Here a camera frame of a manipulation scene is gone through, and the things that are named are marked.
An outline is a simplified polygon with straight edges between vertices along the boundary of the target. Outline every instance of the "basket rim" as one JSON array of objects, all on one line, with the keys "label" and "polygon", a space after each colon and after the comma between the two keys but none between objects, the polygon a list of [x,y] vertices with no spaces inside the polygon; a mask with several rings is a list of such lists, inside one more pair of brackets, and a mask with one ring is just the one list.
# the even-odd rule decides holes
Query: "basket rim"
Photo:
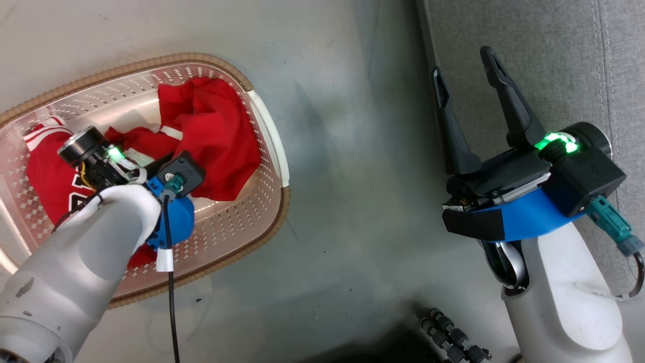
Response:
[{"label": "basket rim", "polygon": [[138,61],[123,65],[120,67],[104,70],[99,73],[92,74],[91,76],[83,77],[66,85],[54,88],[43,94],[40,94],[28,101],[21,103],[18,106],[12,107],[0,114],[0,128],[3,128],[11,121],[27,115],[43,106],[56,102],[67,96],[75,94],[92,86],[100,85],[121,77],[130,76],[132,74],[152,70],[160,67],[169,67],[172,65],[184,63],[202,63],[211,67],[219,68],[226,72],[229,76],[233,77],[242,89],[249,92],[253,90],[251,81],[242,74],[242,72],[233,66],[231,63],[223,60],[222,58],[211,56],[210,54],[187,52],[176,53],[169,56],[161,56],[143,61]]},{"label": "basket rim", "polygon": [[[187,52],[187,53],[177,53],[171,54],[169,56],[161,56],[150,59],[145,59],[143,61],[138,61],[135,63],[130,63],[120,67],[112,68],[110,70],[105,70],[87,76],[76,81],[70,82],[66,85],[57,87],[53,90],[45,92],[39,96],[36,96],[28,101],[21,103],[18,106],[15,106],[9,110],[4,111],[0,114],[0,129],[8,125],[15,119],[23,117],[30,112],[33,112],[41,107],[47,106],[53,102],[59,101],[67,96],[75,94],[76,92],[82,91],[86,88],[90,88],[101,83],[106,83],[118,78],[125,76],[130,76],[132,74],[144,72],[146,70],[152,70],[160,67],[169,67],[172,65],[184,64],[184,63],[201,63],[211,67],[219,68],[223,72],[227,73],[229,76],[233,77],[234,80],[240,84],[242,89],[246,92],[253,90],[253,85],[251,81],[242,74],[242,72],[237,69],[235,66],[229,62],[210,54],[196,53],[196,52]],[[239,260],[240,258],[248,255],[249,253],[255,251],[256,249],[262,247],[266,242],[268,242],[278,230],[282,227],[282,224],[286,221],[286,215],[289,210],[291,198],[291,191],[289,186],[281,188],[281,200],[280,206],[278,208],[278,213],[276,214],[271,226],[259,237],[248,242],[243,247],[239,248],[236,251],[228,253],[218,259],[215,259],[205,265],[202,265],[193,271],[179,275],[175,277],[175,288],[189,284],[190,282],[196,281],[210,273],[215,272],[227,265],[232,264],[233,262]],[[140,289],[133,293],[117,296],[112,298],[110,301],[109,308],[115,309],[117,307],[122,307],[125,305],[133,304],[145,300],[147,298],[160,295],[168,291],[168,284],[166,282],[161,282],[153,286]]]}]

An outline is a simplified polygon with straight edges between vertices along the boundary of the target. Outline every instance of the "cloth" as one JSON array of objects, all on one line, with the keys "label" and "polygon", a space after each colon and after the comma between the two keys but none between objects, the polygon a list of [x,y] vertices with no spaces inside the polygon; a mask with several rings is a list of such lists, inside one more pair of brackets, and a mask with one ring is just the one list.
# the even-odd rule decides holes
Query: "cloth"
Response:
[{"label": "cloth", "polygon": [[78,171],[58,156],[58,149],[72,134],[65,121],[54,116],[23,137],[30,153],[26,175],[52,223],[94,193]]},{"label": "cloth", "polygon": [[236,91],[210,78],[159,85],[159,110],[158,133],[145,127],[125,133],[110,128],[105,136],[140,165],[187,150],[206,171],[204,182],[191,195],[235,200],[261,162],[255,131]]}]

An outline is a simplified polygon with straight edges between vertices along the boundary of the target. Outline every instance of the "gray floor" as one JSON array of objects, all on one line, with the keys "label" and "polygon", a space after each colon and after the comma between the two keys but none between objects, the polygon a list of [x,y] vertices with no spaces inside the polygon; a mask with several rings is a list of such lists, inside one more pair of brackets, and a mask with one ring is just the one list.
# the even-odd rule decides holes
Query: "gray floor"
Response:
[{"label": "gray floor", "polygon": [[[0,48],[0,109],[184,51],[230,60],[264,98],[290,164],[288,225],[177,290],[185,362],[324,361],[378,341],[414,302],[441,308],[495,362],[517,352],[480,247],[441,222],[413,1],[5,1]],[[77,361],[171,362],[171,350],[163,295],[108,311]]]}]

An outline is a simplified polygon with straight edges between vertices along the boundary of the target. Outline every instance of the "plastic basket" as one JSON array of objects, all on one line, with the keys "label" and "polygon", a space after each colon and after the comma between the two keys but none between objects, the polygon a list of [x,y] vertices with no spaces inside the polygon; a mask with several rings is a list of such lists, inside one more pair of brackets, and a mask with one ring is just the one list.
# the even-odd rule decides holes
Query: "plastic basket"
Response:
[{"label": "plastic basket", "polygon": [[[0,262],[13,273],[48,237],[53,225],[25,175],[28,150],[22,139],[38,121],[63,117],[72,131],[95,125],[129,129],[159,123],[157,86],[190,78],[221,78],[241,97],[260,146],[262,163],[234,202],[193,199],[195,231],[174,249],[175,286],[220,269],[265,244],[289,208],[289,171],[282,141],[262,99],[228,62],[184,53],[114,68],[56,88],[0,114],[0,212],[13,236],[0,241]],[[155,264],[127,270],[110,307],[168,290]]]}]

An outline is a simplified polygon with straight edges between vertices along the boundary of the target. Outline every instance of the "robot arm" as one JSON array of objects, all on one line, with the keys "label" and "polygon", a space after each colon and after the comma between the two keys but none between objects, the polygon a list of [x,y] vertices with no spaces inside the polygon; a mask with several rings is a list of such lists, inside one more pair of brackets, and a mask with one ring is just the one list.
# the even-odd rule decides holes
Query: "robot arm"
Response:
[{"label": "robot arm", "polygon": [[[139,168],[89,127],[58,153],[73,167],[82,163],[97,192],[57,223],[0,293],[2,361],[73,362],[137,248],[163,249],[157,270],[173,271],[171,248],[193,231],[194,206],[185,197],[204,171],[187,152]],[[169,261],[160,264],[160,256]]]},{"label": "robot arm", "polygon": [[441,71],[432,72],[433,101],[451,199],[443,220],[449,232],[483,246],[528,363],[631,362],[622,318],[598,266],[573,225],[587,214],[634,256],[645,275],[626,220],[605,199],[625,174],[611,161],[611,145],[589,123],[547,134],[489,47],[481,48],[489,84],[508,125],[510,150],[479,163],[452,114]]},{"label": "robot arm", "polygon": [[12,362],[72,362],[107,310],[161,206],[142,185],[115,186],[81,223],[61,226],[0,294],[0,351]]}]

